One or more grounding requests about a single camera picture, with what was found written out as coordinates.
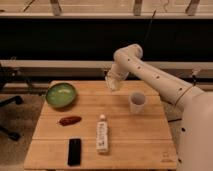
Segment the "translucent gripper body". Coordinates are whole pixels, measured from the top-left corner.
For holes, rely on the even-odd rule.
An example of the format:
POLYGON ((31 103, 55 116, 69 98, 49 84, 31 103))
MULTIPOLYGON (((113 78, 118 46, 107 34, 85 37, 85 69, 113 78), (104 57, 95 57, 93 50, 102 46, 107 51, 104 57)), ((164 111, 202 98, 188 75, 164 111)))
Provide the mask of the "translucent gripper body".
POLYGON ((106 76, 105 81, 110 91, 119 91, 122 87, 122 82, 111 76, 106 76))

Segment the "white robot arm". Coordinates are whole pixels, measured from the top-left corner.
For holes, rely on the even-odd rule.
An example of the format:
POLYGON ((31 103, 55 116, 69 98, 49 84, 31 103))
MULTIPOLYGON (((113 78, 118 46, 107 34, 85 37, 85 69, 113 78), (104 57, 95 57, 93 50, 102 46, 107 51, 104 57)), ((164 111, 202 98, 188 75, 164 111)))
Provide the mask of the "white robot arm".
POLYGON ((116 50, 105 80, 111 91, 134 74, 182 111, 177 171, 213 171, 213 92, 155 68, 141 60, 143 50, 131 44, 116 50))

